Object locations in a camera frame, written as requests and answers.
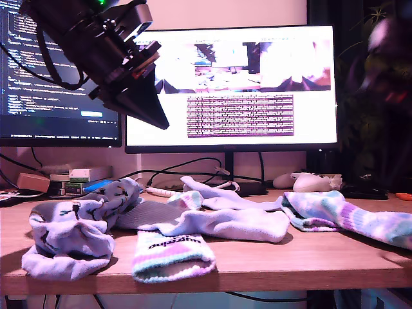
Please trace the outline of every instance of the white wall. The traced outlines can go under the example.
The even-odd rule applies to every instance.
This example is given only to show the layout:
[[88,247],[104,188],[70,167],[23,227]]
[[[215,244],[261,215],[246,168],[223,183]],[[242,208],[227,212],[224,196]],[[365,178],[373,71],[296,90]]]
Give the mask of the white wall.
[[[226,26],[267,26],[306,23],[306,0],[148,0],[153,15],[153,28],[207,28]],[[65,164],[73,161],[90,162],[93,165],[113,165],[115,176],[122,176],[139,168],[140,156],[125,154],[120,149],[87,148],[36,148],[39,159],[47,165]],[[2,153],[14,159],[36,165],[30,148],[3,147]],[[199,158],[206,154],[143,154],[141,163],[144,169],[162,169],[170,165]],[[216,155],[223,160],[222,154]],[[266,179],[271,179],[288,171],[305,167],[305,153],[265,153]],[[213,173],[214,163],[202,162],[182,168],[183,171],[205,171]],[[1,161],[6,175],[16,181],[24,169]],[[235,155],[235,173],[260,177],[257,153],[238,153]],[[144,182],[150,174],[143,174]],[[180,184],[179,176],[157,176],[159,185]]]

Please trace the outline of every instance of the screen bezel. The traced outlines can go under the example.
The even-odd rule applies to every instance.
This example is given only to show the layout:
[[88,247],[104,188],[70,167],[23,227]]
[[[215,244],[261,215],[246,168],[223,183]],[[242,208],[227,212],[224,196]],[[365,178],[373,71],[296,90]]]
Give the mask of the screen bezel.
[[[332,40],[334,42],[335,32],[330,24],[321,26],[332,27]],[[311,24],[294,24],[280,26],[244,26],[244,27],[223,27],[223,28],[187,28],[187,29],[159,29],[146,30],[147,32],[171,32],[190,30],[230,30],[230,29],[252,29],[252,28],[297,28],[297,27],[319,27]],[[256,152],[256,151],[305,151],[313,149],[337,149],[339,148],[339,135],[336,123],[337,141],[335,143],[312,143],[312,144],[236,144],[236,145],[173,145],[173,146],[136,146],[127,144],[127,117],[125,117],[125,142],[124,150],[127,154],[136,153],[224,153],[224,152]]]
[[76,138],[0,138],[0,147],[122,147],[122,117],[117,113],[117,140]]

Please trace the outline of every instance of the patterned sock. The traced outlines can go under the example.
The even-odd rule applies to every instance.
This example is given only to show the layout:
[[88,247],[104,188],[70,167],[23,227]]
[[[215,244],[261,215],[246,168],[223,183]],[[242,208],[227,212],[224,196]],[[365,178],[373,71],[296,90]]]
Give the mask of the patterned sock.
[[106,233],[139,193],[138,184],[124,178],[81,199],[36,205],[29,216],[35,245],[22,268],[37,279],[73,281],[107,266],[115,241]]
[[218,211],[220,209],[241,210],[250,208],[263,209],[264,211],[275,211],[279,209],[279,206],[274,202],[264,201],[258,203],[255,201],[249,201],[241,198],[234,191],[209,187],[204,183],[196,182],[190,176],[183,176],[180,179],[184,183],[184,191],[198,191],[205,199],[203,201],[203,206],[213,209],[214,211]]
[[123,229],[159,230],[165,236],[204,234],[277,243],[286,235],[289,219],[281,211],[182,211],[169,204],[143,201],[121,216],[116,226]]
[[[286,192],[282,209],[298,229],[322,231],[320,227],[350,230],[383,243],[412,250],[412,214],[370,212],[348,203],[338,191]],[[300,218],[315,220],[315,225],[296,225]]]
[[132,276],[139,282],[197,277],[215,267],[216,258],[200,235],[165,237],[157,232],[138,232]]

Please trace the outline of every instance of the image on screen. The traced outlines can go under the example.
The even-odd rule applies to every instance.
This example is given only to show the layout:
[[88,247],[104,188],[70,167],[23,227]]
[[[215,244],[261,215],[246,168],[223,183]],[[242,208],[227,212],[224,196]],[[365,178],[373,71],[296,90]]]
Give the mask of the image on screen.
[[331,26],[164,30],[156,89],[165,131],[127,118],[127,146],[333,144]]
[[[18,14],[21,0],[0,3],[1,42],[24,66],[51,79],[36,39],[36,24]],[[46,45],[62,80],[76,84],[79,74],[62,50],[47,36]],[[120,145],[118,113],[103,107],[88,93],[96,85],[88,81],[80,89],[66,90],[22,70],[0,52],[0,143],[3,145]]]

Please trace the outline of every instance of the desk surface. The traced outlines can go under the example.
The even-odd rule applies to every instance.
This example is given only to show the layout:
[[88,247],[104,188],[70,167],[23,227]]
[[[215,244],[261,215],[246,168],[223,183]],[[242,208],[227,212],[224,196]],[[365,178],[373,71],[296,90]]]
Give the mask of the desk surface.
[[[282,191],[255,196],[274,201]],[[164,201],[148,196],[146,199]],[[412,212],[412,202],[350,200],[369,211]],[[301,232],[290,226],[278,244],[207,238],[217,271],[173,283],[145,285],[131,277],[136,232],[113,231],[116,247],[108,268],[76,282],[38,281],[21,269],[34,244],[28,215],[35,203],[1,211],[2,294],[131,294],[267,290],[317,290],[412,286],[412,252],[351,232]]]

